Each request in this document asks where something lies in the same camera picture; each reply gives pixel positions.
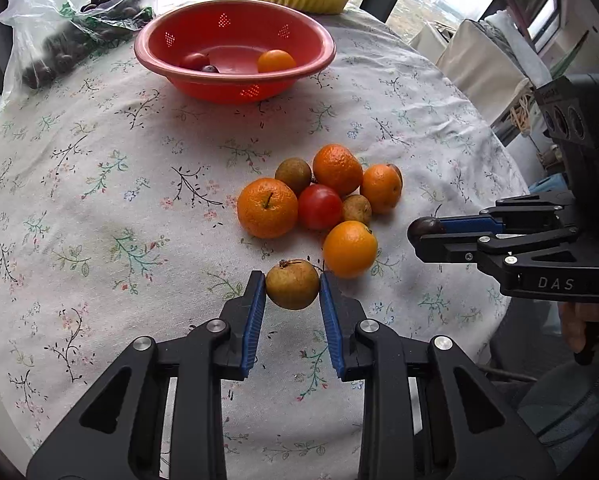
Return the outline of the right hand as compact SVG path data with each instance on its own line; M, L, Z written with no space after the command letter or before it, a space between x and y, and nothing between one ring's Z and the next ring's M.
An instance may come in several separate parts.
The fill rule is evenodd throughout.
M587 323L599 322L599 304L559 305L562 335L574 352L584 349L586 344L585 327Z

